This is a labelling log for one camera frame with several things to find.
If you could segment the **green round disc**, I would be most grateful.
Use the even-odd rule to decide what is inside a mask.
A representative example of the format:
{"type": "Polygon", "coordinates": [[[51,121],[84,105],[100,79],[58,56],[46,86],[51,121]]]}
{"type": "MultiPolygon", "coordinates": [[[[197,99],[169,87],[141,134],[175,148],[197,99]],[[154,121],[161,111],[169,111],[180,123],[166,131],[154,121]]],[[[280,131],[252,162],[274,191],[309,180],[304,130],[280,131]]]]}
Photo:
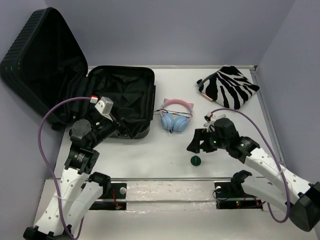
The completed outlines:
{"type": "Polygon", "coordinates": [[[199,156],[194,155],[194,156],[191,157],[190,163],[193,166],[198,167],[202,163],[202,160],[201,160],[201,158],[199,156]]]}

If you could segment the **pink and blue cat-ear headphones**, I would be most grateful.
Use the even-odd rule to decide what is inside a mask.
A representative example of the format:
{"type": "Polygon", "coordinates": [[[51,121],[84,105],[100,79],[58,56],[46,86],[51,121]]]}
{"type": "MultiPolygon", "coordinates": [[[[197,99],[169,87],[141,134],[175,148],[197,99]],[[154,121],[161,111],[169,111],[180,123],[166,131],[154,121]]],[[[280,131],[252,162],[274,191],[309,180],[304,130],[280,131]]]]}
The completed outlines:
{"type": "Polygon", "coordinates": [[[181,99],[168,99],[163,100],[161,107],[154,111],[154,113],[159,113],[160,123],[164,130],[172,132],[183,132],[189,125],[191,119],[193,118],[193,108],[194,104],[186,102],[181,99]],[[178,112],[167,110],[166,107],[170,105],[183,106],[188,112],[178,112]]]}

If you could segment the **gold lipstick tube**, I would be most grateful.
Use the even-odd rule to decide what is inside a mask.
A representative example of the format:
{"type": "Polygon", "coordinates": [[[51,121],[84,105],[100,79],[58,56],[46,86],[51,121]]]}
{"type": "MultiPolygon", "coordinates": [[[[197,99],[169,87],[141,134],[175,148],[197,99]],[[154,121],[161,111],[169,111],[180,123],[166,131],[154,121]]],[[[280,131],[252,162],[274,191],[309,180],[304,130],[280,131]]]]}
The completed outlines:
{"type": "Polygon", "coordinates": [[[212,98],[210,98],[209,96],[207,96],[205,93],[201,92],[201,95],[202,95],[205,99],[207,99],[208,101],[214,102],[214,100],[213,100],[212,98]]]}

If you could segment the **zebra print pouch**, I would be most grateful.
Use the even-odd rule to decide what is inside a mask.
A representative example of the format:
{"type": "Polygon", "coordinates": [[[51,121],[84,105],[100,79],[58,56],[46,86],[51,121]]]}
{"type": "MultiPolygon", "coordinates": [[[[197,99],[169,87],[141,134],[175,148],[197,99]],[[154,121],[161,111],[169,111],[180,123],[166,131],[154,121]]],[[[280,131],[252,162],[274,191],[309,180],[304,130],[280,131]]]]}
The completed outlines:
{"type": "Polygon", "coordinates": [[[260,87],[249,81],[235,66],[226,65],[197,82],[198,91],[222,107],[239,110],[260,87]]]}

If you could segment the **black hard-shell suitcase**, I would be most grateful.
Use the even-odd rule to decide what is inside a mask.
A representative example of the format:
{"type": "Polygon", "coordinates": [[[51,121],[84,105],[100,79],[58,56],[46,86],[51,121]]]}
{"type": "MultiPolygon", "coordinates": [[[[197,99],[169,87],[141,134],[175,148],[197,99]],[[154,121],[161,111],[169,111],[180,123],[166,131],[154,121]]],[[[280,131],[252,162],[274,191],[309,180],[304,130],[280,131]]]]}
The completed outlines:
{"type": "Polygon", "coordinates": [[[155,74],[147,67],[100,65],[87,60],[61,13],[52,7],[34,11],[0,63],[3,82],[36,113],[57,109],[48,122],[58,129],[102,116],[86,97],[108,97],[112,113],[146,120],[147,134],[155,105],[155,74]]]}

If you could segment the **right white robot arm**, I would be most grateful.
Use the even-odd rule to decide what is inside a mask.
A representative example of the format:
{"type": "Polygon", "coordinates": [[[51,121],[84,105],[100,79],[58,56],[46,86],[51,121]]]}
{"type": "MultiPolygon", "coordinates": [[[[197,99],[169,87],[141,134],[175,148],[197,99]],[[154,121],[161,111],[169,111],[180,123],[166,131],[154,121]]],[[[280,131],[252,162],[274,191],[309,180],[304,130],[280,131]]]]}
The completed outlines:
{"type": "Polygon", "coordinates": [[[320,221],[320,183],[311,182],[277,163],[250,137],[239,135],[228,118],[213,119],[197,128],[186,148],[198,154],[225,150],[232,158],[260,173],[264,180],[249,174],[230,183],[235,196],[244,193],[261,197],[282,210],[299,229],[310,232],[320,221]]]}

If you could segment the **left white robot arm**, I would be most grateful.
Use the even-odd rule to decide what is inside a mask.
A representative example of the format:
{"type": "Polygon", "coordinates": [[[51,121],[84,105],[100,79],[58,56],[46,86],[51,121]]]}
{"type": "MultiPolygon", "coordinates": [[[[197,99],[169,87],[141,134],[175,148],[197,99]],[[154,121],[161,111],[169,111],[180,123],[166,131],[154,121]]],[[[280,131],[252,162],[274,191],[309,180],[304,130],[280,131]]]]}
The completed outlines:
{"type": "Polygon", "coordinates": [[[83,221],[95,201],[110,194],[110,176],[94,172],[99,152],[94,148],[106,138],[119,133],[130,139],[146,126],[145,119],[112,117],[92,124],[77,120],[69,132],[71,146],[60,178],[52,175],[55,192],[34,226],[23,233],[26,240],[77,240],[83,221]]]}

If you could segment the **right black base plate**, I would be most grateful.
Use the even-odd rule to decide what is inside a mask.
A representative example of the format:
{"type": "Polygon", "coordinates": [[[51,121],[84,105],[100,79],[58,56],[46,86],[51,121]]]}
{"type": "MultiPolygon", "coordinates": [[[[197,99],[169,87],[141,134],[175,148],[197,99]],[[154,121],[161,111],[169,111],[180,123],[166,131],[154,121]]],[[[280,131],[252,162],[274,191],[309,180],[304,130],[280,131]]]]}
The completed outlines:
{"type": "Polygon", "coordinates": [[[263,210],[264,202],[244,192],[242,186],[231,181],[216,182],[212,192],[217,210],[263,210]]]}

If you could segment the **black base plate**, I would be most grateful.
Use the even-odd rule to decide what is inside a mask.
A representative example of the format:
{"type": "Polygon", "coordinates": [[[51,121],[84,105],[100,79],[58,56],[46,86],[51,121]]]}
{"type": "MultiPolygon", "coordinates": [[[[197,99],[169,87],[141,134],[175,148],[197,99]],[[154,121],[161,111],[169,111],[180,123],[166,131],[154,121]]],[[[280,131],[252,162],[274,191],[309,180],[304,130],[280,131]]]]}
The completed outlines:
{"type": "Polygon", "coordinates": [[[264,202],[244,192],[242,186],[231,181],[216,182],[212,192],[217,210],[263,210],[264,202]]]}
{"type": "Polygon", "coordinates": [[[89,208],[91,211],[125,211],[127,209],[127,183],[112,181],[110,190],[104,190],[89,208]]]}

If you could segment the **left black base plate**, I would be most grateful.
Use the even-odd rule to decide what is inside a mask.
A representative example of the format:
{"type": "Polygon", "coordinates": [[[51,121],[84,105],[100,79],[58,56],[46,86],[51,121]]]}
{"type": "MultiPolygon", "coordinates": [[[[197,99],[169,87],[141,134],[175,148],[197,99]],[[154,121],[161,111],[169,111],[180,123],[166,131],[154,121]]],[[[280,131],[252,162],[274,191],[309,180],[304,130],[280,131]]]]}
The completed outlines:
{"type": "Polygon", "coordinates": [[[110,190],[104,190],[89,208],[91,211],[125,211],[127,209],[127,183],[112,181],[110,190]]]}

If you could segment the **metal table edge rail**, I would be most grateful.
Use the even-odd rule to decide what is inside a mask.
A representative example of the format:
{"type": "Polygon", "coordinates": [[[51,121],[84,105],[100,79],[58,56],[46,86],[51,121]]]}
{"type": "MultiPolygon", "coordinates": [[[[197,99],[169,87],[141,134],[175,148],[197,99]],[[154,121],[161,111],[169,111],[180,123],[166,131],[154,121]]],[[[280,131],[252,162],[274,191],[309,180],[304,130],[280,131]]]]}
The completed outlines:
{"type": "Polygon", "coordinates": [[[280,163],[283,166],[286,166],[286,163],[285,163],[285,160],[284,160],[284,157],[283,157],[283,154],[282,154],[282,150],[281,150],[278,138],[277,138],[277,134],[276,134],[276,131],[275,131],[272,119],[271,119],[271,115],[269,113],[269,110],[268,110],[268,107],[267,107],[267,103],[266,103],[266,100],[265,100],[264,95],[263,95],[263,91],[262,91],[263,88],[262,88],[262,86],[260,84],[260,81],[259,81],[259,76],[258,76],[258,73],[257,73],[257,67],[258,67],[257,65],[254,65],[250,69],[250,74],[251,74],[251,77],[252,77],[252,81],[253,81],[253,83],[255,85],[260,87],[260,90],[258,91],[257,95],[258,95],[259,103],[260,103],[260,106],[261,106],[261,109],[262,109],[262,114],[263,114],[263,117],[264,117],[264,120],[265,120],[265,123],[266,123],[266,126],[267,126],[267,130],[268,130],[268,133],[269,133],[269,136],[270,136],[270,140],[271,140],[271,144],[272,144],[273,150],[275,152],[275,155],[278,157],[280,163]]]}

